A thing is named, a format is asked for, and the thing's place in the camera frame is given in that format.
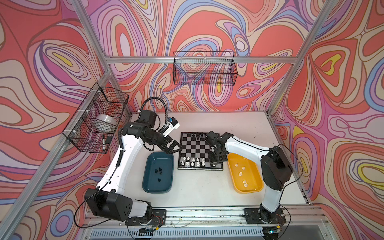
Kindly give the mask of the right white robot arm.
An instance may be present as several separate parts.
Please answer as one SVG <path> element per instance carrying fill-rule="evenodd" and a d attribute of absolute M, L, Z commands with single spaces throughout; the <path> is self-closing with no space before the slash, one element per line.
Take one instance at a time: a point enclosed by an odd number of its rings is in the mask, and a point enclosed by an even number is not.
<path fill-rule="evenodd" d="M 228 161 L 229 154 L 237 154 L 261 167 L 266 190 L 259 216 L 263 223 L 274 221 L 281 206 L 284 187 L 294 171 L 284 151 L 279 146 L 268 148 L 248 143 L 231 133 L 220 136 L 211 131 L 205 140 L 212 149 L 209 160 L 214 164 Z"/>

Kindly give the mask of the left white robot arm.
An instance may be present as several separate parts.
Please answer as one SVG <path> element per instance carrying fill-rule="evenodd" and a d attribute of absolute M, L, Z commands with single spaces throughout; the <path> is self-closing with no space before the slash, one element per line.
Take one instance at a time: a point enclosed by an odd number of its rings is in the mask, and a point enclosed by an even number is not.
<path fill-rule="evenodd" d="M 158 115 L 153 111 L 142 110 L 134 122 L 128 122 L 120 129 L 119 148 L 107 172 L 92 189 L 85 193 L 87 203 L 94 216 L 124 222 L 129 218 L 150 221 L 152 205 L 147 201 L 133 200 L 125 195 L 125 185 L 132 165 L 142 148 L 153 151 L 158 147 L 166 154 L 177 152 L 180 144 L 171 132 L 180 127 L 174 117 L 166 117 L 160 130 L 154 130 Z"/>

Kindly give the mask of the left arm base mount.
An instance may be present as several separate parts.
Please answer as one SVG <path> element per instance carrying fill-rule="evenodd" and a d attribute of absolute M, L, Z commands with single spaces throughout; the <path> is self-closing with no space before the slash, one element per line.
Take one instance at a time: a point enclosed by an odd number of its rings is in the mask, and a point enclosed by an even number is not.
<path fill-rule="evenodd" d="M 166 209 L 152 209 L 151 213 L 146 213 L 144 217 L 131 217 L 125 222 L 126 226 L 152 226 L 161 227 L 166 223 Z"/>

